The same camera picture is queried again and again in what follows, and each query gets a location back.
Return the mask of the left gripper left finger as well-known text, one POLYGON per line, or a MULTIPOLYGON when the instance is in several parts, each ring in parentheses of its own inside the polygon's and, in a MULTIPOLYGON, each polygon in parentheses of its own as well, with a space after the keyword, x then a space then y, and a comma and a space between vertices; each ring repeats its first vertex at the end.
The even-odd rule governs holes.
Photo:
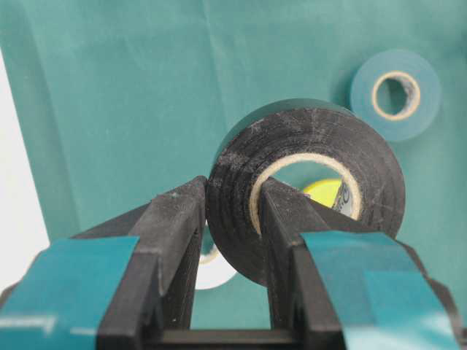
POLYGON ((1 295, 1 347, 141 349, 189 328, 206 183, 197 176, 40 252, 1 295))

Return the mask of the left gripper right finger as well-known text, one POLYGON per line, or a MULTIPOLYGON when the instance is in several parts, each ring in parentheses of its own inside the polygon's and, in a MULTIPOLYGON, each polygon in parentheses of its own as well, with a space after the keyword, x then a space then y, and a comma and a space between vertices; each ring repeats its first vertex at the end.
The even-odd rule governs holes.
POLYGON ((271 325, 305 349, 464 349, 446 286, 413 248, 268 179, 260 191, 271 325))

